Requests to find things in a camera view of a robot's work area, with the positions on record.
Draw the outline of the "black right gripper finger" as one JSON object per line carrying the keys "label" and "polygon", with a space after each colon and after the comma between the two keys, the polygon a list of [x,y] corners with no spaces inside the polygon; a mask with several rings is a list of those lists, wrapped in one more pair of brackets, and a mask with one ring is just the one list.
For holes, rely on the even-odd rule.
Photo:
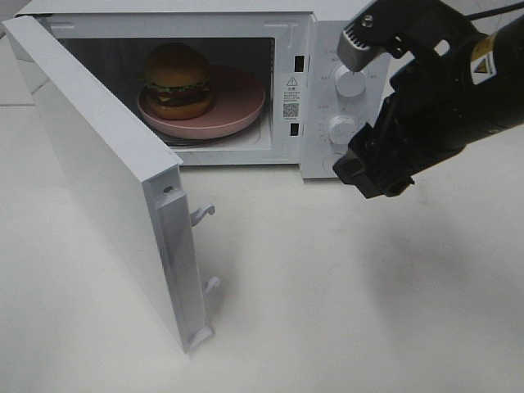
{"label": "black right gripper finger", "polygon": [[356,187],[366,199],[397,197],[414,184],[399,152],[370,124],[350,140],[347,152],[332,169],[345,185]]}

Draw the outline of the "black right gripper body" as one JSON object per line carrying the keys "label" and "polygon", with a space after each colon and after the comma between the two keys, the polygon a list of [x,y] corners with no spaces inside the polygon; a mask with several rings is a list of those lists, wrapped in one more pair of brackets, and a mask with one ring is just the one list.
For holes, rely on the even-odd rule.
{"label": "black right gripper body", "polygon": [[394,77],[384,133],[412,175],[503,130],[503,42],[501,33],[469,34],[444,55],[433,43],[412,48]]}

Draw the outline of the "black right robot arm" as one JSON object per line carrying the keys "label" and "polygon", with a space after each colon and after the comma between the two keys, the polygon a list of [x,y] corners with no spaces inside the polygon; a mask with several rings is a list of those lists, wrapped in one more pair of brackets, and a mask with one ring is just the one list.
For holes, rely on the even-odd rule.
{"label": "black right robot arm", "polygon": [[386,142],[404,176],[523,122],[523,19],[455,43],[436,62],[413,59],[392,78]]}

